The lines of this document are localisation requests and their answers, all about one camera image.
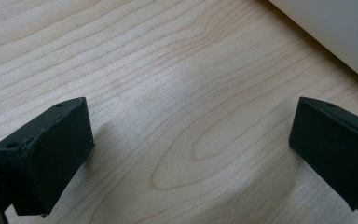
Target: white object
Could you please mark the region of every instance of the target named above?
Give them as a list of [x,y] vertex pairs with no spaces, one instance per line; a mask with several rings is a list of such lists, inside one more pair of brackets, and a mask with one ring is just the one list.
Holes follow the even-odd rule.
[[358,1],[270,2],[358,73]]

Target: wooden table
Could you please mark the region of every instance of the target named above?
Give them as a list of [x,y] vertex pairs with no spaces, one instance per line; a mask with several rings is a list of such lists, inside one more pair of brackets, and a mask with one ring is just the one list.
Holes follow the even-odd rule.
[[288,146],[299,96],[358,115],[358,75],[269,2],[1,0],[0,139],[79,96],[96,148],[10,223],[358,223]]

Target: black block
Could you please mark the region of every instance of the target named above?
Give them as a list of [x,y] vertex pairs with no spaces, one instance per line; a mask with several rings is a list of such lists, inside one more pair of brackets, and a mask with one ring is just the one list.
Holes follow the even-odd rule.
[[51,107],[0,142],[0,174],[19,215],[49,214],[94,147],[86,98]]
[[358,210],[357,116],[301,97],[289,143],[352,210]]

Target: wooden surface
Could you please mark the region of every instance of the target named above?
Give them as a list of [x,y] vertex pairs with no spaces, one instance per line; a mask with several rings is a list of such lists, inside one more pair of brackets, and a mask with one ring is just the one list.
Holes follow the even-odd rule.
[[0,139],[86,96],[95,142],[46,218],[358,223],[288,146],[298,97],[358,114],[358,76],[257,0],[1,0]]

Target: wood grain pattern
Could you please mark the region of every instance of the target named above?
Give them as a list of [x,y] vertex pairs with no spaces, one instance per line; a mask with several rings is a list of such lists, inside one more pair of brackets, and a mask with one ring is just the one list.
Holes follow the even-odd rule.
[[258,0],[1,0],[0,139],[86,96],[96,148],[11,223],[358,223],[288,146],[299,96],[358,76]]

